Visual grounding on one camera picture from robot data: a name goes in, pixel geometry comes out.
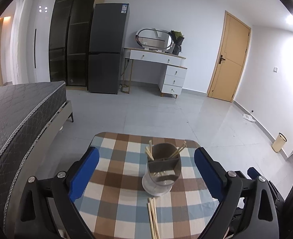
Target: drawer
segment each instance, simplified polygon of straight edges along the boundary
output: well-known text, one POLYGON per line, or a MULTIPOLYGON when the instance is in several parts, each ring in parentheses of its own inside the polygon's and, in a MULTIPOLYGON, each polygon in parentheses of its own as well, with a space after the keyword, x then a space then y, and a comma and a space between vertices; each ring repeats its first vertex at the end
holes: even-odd
POLYGON ((167 66, 166 75, 173 75, 185 79, 187 69, 167 66))
POLYGON ((181 58, 173 57, 169 55, 163 55, 148 51, 131 50, 130 59, 158 62, 162 64, 170 64, 175 66, 181 65, 181 58))
POLYGON ((164 84, 183 87, 184 79, 173 75, 166 75, 164 79, 164 84))
POLYGON ((161 92, 180 95, 182 92, 182 87, 164 84, 161 92))

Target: bed leg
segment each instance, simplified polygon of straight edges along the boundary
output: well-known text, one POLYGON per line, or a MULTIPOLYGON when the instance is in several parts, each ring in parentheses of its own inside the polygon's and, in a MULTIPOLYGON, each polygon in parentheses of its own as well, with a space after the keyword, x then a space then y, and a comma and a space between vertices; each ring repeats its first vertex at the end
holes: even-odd
POLYGON ((74 114, 71 113, 70 116, 69 116, 68 118, 70 118, 70 117, 71 117, 71 122, 73 123, 73 122, 74 122, 74 114))

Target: bed frame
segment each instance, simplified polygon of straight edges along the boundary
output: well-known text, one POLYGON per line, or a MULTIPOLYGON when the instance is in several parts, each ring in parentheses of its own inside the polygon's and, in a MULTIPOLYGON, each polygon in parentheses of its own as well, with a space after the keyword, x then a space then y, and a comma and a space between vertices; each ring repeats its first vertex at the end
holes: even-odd
POLYGON ((66 102, 65 106, 43 132, 27 157, 12 190, 8 204, 5 223, 5 233, 8 238, 14 237, 15 222, 18 214, 20 198, 26 185, 26 180, 30 176, 36 175, 39 163, 45 158, 52 141, 68 118, 71 118, 72 122, 74 121, 71 101, 66 102))

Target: beige trash can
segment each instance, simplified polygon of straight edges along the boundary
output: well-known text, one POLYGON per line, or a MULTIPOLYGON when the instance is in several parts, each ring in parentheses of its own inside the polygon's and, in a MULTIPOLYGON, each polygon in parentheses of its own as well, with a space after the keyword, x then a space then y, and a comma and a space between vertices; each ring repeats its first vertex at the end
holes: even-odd
POLYGON ((271 147, 273 148, 273 150, 276 153, 278 153, 286 142, 287 142, 287 139, 285 138, 285 136, 283 134, 279 133, 276 140, 274 141, 274 143, 271 147))

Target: power cord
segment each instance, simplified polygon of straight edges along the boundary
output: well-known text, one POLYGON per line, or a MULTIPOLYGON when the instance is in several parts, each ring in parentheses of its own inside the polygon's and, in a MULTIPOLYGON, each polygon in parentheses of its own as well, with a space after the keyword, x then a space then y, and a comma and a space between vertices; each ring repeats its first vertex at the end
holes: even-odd
POLYGON ((127 69, 127 67, 128 67, 128 64, 129 64, 129 59, 128 59, 128 63, 127 63, 127 65, 126 65, 125 69, 123 70, 123 73, 122 73, 121 77, 122 77, 123 74, 125 73, 125 71, 126 71, 126 69, 127 69))

